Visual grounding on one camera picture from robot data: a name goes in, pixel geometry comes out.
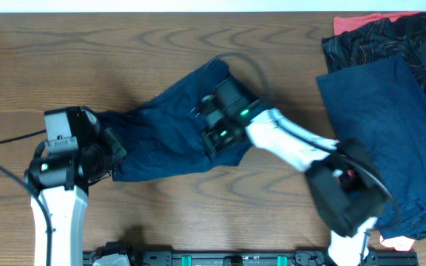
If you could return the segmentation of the navy blue shorts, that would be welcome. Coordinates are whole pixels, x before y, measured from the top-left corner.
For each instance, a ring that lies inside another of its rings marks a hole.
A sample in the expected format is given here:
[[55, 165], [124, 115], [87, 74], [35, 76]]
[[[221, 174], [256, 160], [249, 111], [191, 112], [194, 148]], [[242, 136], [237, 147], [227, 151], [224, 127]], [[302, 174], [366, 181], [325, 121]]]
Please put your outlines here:
[[111, 128], [126, 149], [113, 180], [139, 182], [209, 171], [216, 166], [238, 166], [251, 143], [243, 139], [210, 154], [201, 133], [206, 118], [199, 114], [202, 98], [214, 94], [230, 78], [222, 60], [205, 64], [137, 109], [98, 113], [101, 128]]

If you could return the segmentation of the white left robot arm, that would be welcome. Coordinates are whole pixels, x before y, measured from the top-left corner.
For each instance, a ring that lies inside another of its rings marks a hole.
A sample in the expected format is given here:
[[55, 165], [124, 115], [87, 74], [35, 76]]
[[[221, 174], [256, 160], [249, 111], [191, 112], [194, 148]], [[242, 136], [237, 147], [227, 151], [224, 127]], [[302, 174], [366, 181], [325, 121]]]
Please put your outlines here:
[[35, 265], [130, 265], [121, 242], [107, 243], [102, 253], [83, 248], [89, 186], [125, 156], [120, 140], [111, 129], [48, 129], [47, 135], [24, 175], [32, 192]]

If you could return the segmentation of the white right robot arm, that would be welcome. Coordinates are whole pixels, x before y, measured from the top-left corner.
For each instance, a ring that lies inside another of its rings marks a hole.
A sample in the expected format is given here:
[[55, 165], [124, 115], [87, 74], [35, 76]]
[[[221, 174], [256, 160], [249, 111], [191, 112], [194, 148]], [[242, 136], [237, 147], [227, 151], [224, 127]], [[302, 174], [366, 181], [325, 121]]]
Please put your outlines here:
[[339, 142], [314, 134], [276, 108], [203, 107], [209, 151], [247, 139], [305, 175], [317, 212], [331, 230], [328, 258], [334, 265], [364, 265], [369, 233], [387, 202], [395, 199], [370, 156], [355, 140]]

